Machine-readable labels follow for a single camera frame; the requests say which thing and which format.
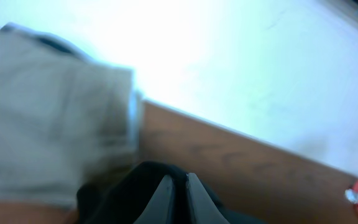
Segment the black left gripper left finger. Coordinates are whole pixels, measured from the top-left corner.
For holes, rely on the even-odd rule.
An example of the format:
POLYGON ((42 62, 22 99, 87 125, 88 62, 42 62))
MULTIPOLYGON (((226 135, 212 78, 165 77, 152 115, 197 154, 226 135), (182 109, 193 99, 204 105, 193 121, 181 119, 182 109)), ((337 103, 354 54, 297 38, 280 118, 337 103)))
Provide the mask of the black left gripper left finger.
POLYGON ((166 175, 134 224, 170 224, 174 201, 175 186, 172 178, 166 175))

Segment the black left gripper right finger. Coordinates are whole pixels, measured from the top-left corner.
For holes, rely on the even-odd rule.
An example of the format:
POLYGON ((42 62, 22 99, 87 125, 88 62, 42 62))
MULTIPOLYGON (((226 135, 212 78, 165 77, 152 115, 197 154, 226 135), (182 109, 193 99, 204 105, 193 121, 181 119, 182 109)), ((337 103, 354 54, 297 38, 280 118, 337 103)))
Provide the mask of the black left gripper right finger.
POLYGON ((186 193, 192 224, 229 224, 195 173, 187 175, 186 193))

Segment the black t-shirt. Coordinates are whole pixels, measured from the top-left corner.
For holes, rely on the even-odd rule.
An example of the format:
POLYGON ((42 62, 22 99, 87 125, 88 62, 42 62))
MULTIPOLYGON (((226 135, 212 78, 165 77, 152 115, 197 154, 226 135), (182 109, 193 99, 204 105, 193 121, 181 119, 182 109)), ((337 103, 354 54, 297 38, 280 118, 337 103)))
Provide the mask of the black t-shirt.
MULTIPOLYGON (((143 162, 116 186, 104 192, 91 184, 77 192, 79 224, 134 223, 144 211, 164 176, 169 175, 175 186, 175 203, 170 224, 192 223, 186 193, 189 173, 175 165, 143 162)), ((218 196, 202 181, 215 206, 230 224, 258 224, 260 220, 228 210, 218 196)))

